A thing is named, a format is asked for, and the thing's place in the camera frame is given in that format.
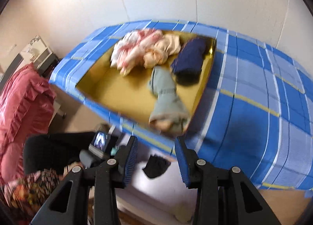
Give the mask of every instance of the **blue plaid bedsheet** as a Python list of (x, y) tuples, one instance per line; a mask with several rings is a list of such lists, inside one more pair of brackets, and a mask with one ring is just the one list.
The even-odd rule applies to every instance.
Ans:
[(144, 27), (215, 37), (211, 76), (185, 138), (216, 167), (240, 167), (260, 188), (313, 188), (313, 81), (283, 52), (246, 35), (189, 21), (137, 21), (100, 28), (54, 69), (50, 83), (147, 145), (175, 155), (172, 139), (85, 98), (76, 84), (127, 32)]

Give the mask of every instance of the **silver screw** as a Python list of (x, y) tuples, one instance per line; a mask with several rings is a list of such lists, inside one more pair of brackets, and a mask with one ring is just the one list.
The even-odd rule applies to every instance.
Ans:
[(109, 165), (114, 165), (116, 163), (116, 159), (108, 159), (107, 163)]
[(203, 160), (203, 159), (198, 159), (198, 160), (197, 160), (197, 164), (200, 165), (200, 166), (203, 166), (203, 165), (206, 164), (206, 162), (205, 162), (205, 160)]
[(75, 167), (72, 168), (72, 171), (73, 171), (74, 173), (77, 173), (77, 172), (79, 172), (80, 170), (81, 170), (81, 167), (80, 167), (80, 166), (75, 166)]
[(232, 167), (232, 171), (234, 173), (239, 173), (241, 171), (241, 169), (239, 167)]

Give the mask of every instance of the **display screen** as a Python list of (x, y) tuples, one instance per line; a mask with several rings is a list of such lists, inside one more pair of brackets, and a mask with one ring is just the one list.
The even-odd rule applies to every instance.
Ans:
[(102, 152), (105, 151), (105, 144), (108, 141), (108, 135), (99, 131), (92, 141), (92, 145)]

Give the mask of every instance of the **yellow box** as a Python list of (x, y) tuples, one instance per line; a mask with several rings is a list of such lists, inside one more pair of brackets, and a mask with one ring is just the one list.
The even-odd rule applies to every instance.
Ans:
[[(211, 72), (216, 50), (216, 39), (179, 31), (162, 32), (164, 34), (179, 35), (182, 46), (188, 40), (197, 36), (203, 37), (207, 41), (200, 81), (192, 86), (177, 85), (177, 94), (192, 117)], [(140, 126), (148, 128), (149, 117), (157, 100), (148, 89), (148, 81), (150, 80), (152, 69), (135, 67), (129, 75), (121, 76), (119, 70), (110, 68), (113, 47), (106, 51), (86, 72), (77, 83), (76, 88), (87, 98), (101, 104), (110, 111), (120, 113), (122, 117), (129, 118)], [(167, 62), (162, 67), (170, 70), (170, 64), (176, 57), (177, 54), (169, 56)]]

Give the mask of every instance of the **beige garment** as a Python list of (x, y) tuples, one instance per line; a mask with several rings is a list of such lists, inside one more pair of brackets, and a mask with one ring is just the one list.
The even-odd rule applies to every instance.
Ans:
[(165, 63), (167, 58), (170, 55), (177, 54), (180, 48), (178, 35), (165, 34), (162, 39), (146, 49), (146, 53), (143, 56), (144, 67), (153, 68), (157, 64)]

